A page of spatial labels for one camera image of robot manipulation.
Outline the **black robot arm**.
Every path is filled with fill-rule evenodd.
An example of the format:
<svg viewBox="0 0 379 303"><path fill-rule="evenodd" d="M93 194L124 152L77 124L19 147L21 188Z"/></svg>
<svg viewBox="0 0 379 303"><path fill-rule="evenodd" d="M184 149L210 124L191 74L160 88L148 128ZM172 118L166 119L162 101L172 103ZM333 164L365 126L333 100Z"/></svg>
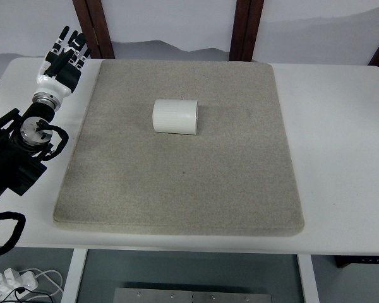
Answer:
<svg viewBox="0 0 379 303"><path fill-rule="evenodd" d="M5 190L24 195L42 176L45 161L58 156L69 135L51 124L53 106L33 103L21 116L13 109L0 118L0 196Z"/></svg>

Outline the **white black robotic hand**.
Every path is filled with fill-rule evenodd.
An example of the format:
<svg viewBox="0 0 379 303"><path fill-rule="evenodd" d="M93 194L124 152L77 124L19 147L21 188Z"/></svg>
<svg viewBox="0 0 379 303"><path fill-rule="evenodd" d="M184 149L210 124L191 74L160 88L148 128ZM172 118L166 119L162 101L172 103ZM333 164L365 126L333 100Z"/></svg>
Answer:
<svg viewBox="0 0 379 303"><path fill-rule="evenodd" d="M63 100L75 91L81 70L92 51L86 46L84 33L69 31L68 26L63 28L36 77L38 88L32 101L47 104L54 110L58 110Z"/></svg>

